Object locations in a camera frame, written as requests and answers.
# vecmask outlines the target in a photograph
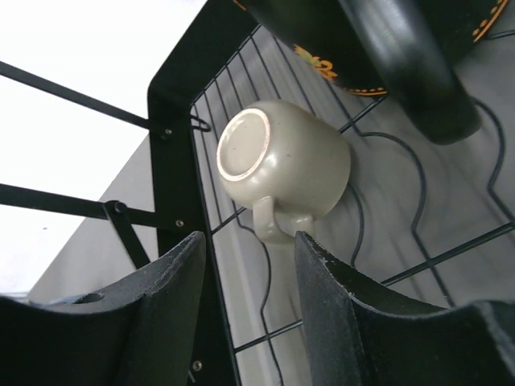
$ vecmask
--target cup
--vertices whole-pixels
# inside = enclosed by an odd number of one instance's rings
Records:
[[[293,244],[293,233],[314,235],[315,220],[338,203],[348,183],[351,156],[340,133],[285,101],[259,101],[225,127],[216,150],[224,189],[253,211],[256,236],[267,244]]]

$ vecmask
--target yellow flower decoration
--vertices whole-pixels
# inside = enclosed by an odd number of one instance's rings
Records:
[[[319,56],[313,56],[309,51],[300,47],[298,44],[293,45],[295,54],[306,60],[313,68],[325,79],[332,81],[338,74],[332,70],[332,63],[329,60],[320,60]]]

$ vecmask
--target black metal rack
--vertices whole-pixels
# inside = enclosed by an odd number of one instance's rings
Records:
[[[513,31],[505,31],[490,35],[490,39],[498,39],[512,34]],[[294,63],[295,59],[291,53],[267,31],[257,26],[238,6],[225,0],[209,0],[206,3],[151,81],[148,89],[149,119],[137,117],[132,113],[127,113],[0,62],[0,74],[12,80],[150,131],[155,212],[129,208],[118,201],[98,203],[7,185],[0,185],[0,204],[109,220],[136,268],[148,262],[148,257],[134,233],[133,224],[157,228],[160,254],[164,254],[178,244],[190,232],[195,230],[204,232],[208,241],[209,258],[200,301],[190,383],[224,386],[241,384],[236,354],[267,342],[277,368],[279,383],[284,384],[272,339],[302,326],[301,319],[292,321],[274,331],[270,331],[267,326],[264,309],[270,293],[272,269],[269,251],[261,243],[268,273],[266,292],[259,312],[265,334],[239,347],[233,346],[212,238],[234,220],[239,229],[244,232],[253,233],[253,230],[241,221],[240,216],[245,213],[245,209],[237,207],[234,203],[232,203],[233,214],[223,218],[222,211],[218,206],[219,199],[216,197],[212,165],[208,163],[208,185],[203,186],[197,156],[197,152],[204,154],[205,159],[209,162],[207,138],[212,136],[211,139],[217,142],[221,130],[230,117],[248,104],[249,101],[242,99],[242,88],[249,91],[251,101],[284,97],[275,84],[269,65],[262,54],[263,48],[260,44],[262,39],[272,42],[274,50],[279,53],[277,60],[292,76],[296,92],[301,96],[304,106],[317,115],[311,103],[310,92],[307,90],[305,82],[300,79],[299,70],[296,68],[297,64]],[[254,79],[256,72],[249,68],[250,65],[259,67],[262,77],[258,80]],[[245,79],[242,84],[237,84],[235,80],[234,72],[236,71],[244,74]],[[448,305],[453,306],[455,303],[436,268],[437,265],[515,229],[513,213],[495,192],[495,184],[506,152],[505,135],[499,118],[489,106],[476,100],[476,105],[491,121],[498,137],[499,150],[496,164],[486,190],[491,200],[504,215],[505,223],[490,232],[433,256],[428,252],[428,248],[418,232],[418,224],[425,207],[427,193],[426,174],[418,155],[402,139],[379,131],[365,132],[358,125],[364,117],[387,98],[384,96],[374,99],[367,102],[367,105],[363,105],[363,100],[360,100],[358,104],[362,106],[360,111],[351,114],[341,99],[340,91],[335,90],[327,83],[324,87],[332,96],[332,103],[339,109],[338,114],[347,121],[340,127],[342,134],[353,132],[365,141],[372,140],[369,138],[381,138],[396,143],[409,156],[418,173],[420,195],[416,212],[411,220],[410,233],[424,257],[424,262],[386,278],[382,284],[393,285],[428,270],[434,276]],[[213,208],[215,219],[211,218],[211,221],[204,198],[204,192],[207,189],[210,189],[215,195],[216,206]],[[351,185],[349,192],[356,203],[359,218],[356,243],[349,259],[351,265],[354,266],[365,239],[365,208],[356,187]]]

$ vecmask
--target mug handle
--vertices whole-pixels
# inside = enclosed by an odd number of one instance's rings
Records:
[[[385,86],[430,141],[449,144],[480,128],[415,0],[338,1]]]
[[[253,226],[256,236],[267,244],[293,244],[295,238],[285,233],[275,219],[275,200],[265,197],[257,201],[252,208]],[[304,231],[314,235],[315,227],[312,216],[296,216],[292,218],[294,232]]]

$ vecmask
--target orange dotted trim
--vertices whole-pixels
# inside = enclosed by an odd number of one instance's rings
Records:
[[[239,3],[238,0],[233,0],[233,3],[239,6],[242,10],[247,10],[242,4]]]
[[[502,10],[505,8],[506,4],[508,4],[508,0],[497,0],[497,5],[490,10],[490,14],[492,15],[490,20],[483,20],[480,24],[480,27],[476,28],[472,32],[472,36],[474,36],[474,43],[481,39],[484,34],[486,34],[486,32],[492,26],[493,22],[497,20]]]
[[[374,97],[376,95],[384,95],[384,94],[388,93],[382,87],[371,88],[371,89],[366,89],[366,88],[344,88],[344,91],[347,91],[347,92],[350,92],[351,94],[359,95],[359,96],[362,96],[362,97]]]

